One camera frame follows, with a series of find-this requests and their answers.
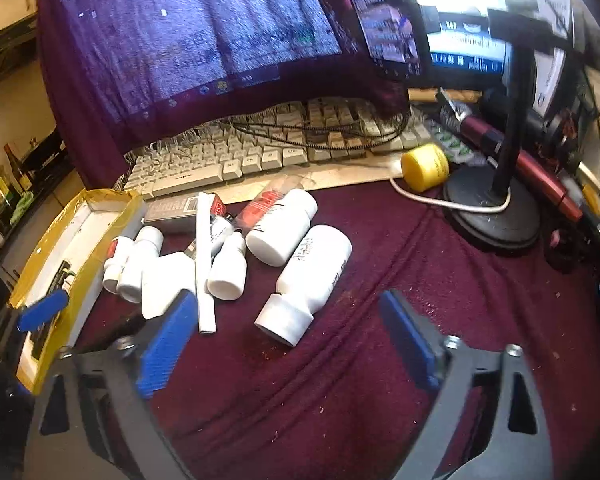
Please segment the white paper tube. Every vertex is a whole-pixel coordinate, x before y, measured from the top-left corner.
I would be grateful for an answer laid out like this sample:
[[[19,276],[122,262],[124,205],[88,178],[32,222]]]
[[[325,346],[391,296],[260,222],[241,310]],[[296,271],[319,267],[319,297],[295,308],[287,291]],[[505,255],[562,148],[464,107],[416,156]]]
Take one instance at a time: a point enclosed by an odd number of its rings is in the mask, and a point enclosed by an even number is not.
[[[197,200],[195,262],[198,330],[203,335],[216,332],[214,299],[207,288],[211,271],[211,206],[212,197],[200,192]]]

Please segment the silver red carton box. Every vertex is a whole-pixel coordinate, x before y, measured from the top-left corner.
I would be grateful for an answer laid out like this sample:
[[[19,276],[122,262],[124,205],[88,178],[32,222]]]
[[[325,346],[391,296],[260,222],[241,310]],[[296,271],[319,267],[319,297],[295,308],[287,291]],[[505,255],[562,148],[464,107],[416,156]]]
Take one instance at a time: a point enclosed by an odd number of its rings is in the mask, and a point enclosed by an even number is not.
[[[195,234],[199,196],[208,196],[211,221],[230,222],[223,201],[215,193],[193,193],[156,198],[147,204],[142,226],[151,226],[163,234]]]

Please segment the small white dropper bottle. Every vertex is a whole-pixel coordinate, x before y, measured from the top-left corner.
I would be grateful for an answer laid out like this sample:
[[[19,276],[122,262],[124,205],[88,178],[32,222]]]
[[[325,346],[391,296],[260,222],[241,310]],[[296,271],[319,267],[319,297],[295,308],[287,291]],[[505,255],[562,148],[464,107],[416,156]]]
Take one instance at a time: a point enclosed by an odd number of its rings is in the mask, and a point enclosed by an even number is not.
[[[215,256],[207,281],[208,292],[216,299],[234,301],[245,289],[246,243],[241,232],[233,232]]]

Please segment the red item plastic packet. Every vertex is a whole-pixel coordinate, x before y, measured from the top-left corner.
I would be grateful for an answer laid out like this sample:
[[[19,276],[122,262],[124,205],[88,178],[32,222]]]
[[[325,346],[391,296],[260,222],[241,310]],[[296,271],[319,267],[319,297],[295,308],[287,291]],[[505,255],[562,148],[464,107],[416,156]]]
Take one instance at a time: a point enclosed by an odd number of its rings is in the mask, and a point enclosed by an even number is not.
[[[294,188],[303,188],[302,181],[303,178],[298,174],[285,174],[268,182],[233,219],[234,229],[248,233],[278,200]]]

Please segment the white bottle labelled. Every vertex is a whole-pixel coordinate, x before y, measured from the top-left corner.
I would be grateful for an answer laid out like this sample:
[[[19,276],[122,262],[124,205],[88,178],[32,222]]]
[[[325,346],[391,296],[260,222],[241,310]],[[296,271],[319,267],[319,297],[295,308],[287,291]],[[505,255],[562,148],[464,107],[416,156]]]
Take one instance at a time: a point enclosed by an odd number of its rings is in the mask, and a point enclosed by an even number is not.
[[[278,200],[246,236],[246,246],[268,266],[283,266],[317,213],[315,198],[302,188],[290,190]]]

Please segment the large white pill bottle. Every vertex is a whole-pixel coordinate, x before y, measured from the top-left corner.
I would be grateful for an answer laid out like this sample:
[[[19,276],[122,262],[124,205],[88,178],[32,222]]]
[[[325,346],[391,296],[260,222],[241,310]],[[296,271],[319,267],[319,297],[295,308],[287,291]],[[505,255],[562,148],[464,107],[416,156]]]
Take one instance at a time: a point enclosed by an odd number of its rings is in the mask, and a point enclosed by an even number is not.
[[[254,321],[259,330],[295,347],[329,300],[349,261],[352,243],[333,226],[312,226]]]

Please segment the red label white bottle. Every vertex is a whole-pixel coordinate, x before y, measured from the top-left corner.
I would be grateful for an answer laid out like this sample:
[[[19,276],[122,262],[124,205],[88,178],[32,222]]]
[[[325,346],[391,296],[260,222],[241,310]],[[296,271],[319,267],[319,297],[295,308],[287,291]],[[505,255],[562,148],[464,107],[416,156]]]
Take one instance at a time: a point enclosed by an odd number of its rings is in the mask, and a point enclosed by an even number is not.
[[[118,283],[134,245],[134,240],[117,236],[109,244],[102,268],[102,287],[110,294],[117,295]]]

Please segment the white charger adapter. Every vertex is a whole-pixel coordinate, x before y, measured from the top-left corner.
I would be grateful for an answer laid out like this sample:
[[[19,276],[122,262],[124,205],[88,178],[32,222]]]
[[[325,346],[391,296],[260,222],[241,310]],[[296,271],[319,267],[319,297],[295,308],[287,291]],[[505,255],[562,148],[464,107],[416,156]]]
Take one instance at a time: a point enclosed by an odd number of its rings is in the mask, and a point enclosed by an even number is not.
[[[185,252],[172,252],[148,263],[142,276],[142,315],[151,320],[163,315],[181,290],[196,292],[195,260]]]

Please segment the yellow taped white box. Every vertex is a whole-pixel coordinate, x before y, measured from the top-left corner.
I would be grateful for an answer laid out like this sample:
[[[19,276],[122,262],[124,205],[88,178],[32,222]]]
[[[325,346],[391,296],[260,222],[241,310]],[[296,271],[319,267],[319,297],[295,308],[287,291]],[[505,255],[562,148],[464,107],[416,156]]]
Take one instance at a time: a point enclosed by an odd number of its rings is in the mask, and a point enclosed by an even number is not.
[[[68,304],[34,333],[26,333],[16,377],[38,394],[62,347],[72,347],[102,291],[104,262],[118,236],[136,237],[146,204],[137,192],[83,190],[68,203],[36,244],[10,296],[15,309],[65,290]]]

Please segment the maroon table cloth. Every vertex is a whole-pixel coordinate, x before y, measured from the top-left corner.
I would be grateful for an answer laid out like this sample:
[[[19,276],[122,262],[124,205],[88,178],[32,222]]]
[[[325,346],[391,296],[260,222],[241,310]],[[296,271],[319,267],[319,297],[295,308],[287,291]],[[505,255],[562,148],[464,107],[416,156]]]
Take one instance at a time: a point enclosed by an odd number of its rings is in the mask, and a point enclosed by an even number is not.
[[[560,273],[541,246],[482,252],[436,208],[385,182],[323,190],[316,221],[352,255],[297,347],[254,321],[278,271],[248,262],[242,298],[216,308],[150,406],[199,479],[383,479],[428,408],[382,326],[378,297],[400,290],[440,330],[471,346],[524,348],[561,479],[600,479],[600,270]]]

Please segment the white computer keyboard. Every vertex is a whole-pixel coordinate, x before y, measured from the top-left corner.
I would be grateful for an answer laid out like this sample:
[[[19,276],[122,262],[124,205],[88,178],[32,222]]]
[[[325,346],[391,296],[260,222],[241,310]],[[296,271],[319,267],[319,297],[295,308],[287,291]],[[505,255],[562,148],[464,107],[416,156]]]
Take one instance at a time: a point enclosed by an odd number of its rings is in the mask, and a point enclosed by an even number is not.
[[[389,156],[431,140],[412,108],[382,118],[371,102],[357,98],[291,101],[134,148],[114,187],[152,200],[287,169],[313,172],[333,162],[383,167]]]

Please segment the black microphone stand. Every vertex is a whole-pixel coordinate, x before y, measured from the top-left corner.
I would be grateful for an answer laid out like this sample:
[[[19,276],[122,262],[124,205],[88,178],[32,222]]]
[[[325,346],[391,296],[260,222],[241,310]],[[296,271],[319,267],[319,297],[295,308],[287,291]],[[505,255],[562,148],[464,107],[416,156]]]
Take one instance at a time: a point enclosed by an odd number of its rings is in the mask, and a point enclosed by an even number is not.
[[[444,184],[443,197],[454,203],[451,216],[470,237],[496,249],[519,250],[535,242],[541,226],[533,196],[539,192],[516,171],[534,97],[535,55],[551,54],[556,48],[566,50],[569,44],[554,34],[550,24],[528,15],[491,9],[488,18],[491,36],[509,44],[510,50],[505,141],[500,159],[494,159],[495,167],[454,171]]]

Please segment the maroon cloth over monitor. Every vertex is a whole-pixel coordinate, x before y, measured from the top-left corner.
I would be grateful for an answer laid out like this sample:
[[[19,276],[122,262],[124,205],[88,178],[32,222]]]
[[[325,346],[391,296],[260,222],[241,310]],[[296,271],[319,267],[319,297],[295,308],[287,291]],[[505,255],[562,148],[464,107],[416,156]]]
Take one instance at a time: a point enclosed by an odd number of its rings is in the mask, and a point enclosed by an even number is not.
[[[38,54],[88,188],[113,186],[130,151],[209,120],[322,96],[382,116],[406,105],[351,0],[38,0]]]

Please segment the yellow round cap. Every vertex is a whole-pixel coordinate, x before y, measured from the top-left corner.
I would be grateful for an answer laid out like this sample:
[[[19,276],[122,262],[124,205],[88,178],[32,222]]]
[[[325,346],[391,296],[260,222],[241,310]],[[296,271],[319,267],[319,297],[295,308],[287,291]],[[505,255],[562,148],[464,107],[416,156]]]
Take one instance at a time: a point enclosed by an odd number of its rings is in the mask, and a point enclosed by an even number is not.
[[[401,171],[406,185],[417,193],[442,185],[450,175],[448,159],[434,143],[405,152],[401,156]]]

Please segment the red microphone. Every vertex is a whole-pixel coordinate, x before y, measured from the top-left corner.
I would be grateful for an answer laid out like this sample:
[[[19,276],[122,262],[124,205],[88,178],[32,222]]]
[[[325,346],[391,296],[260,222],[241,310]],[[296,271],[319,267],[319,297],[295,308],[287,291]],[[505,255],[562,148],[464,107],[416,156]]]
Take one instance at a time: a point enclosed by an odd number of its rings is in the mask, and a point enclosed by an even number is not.
[[[437,91],[441,105],[440,120],[446,130],[459,136],[472,148],[499,160],[505,134],[476,116],[463,102],[453,100],[444,89]],[[516,171],[536,192],[544,195],[572,223],[583,218],[580,206],[568,195],[565,185],[545,170],[528,152],[521,150],[516,161]]]

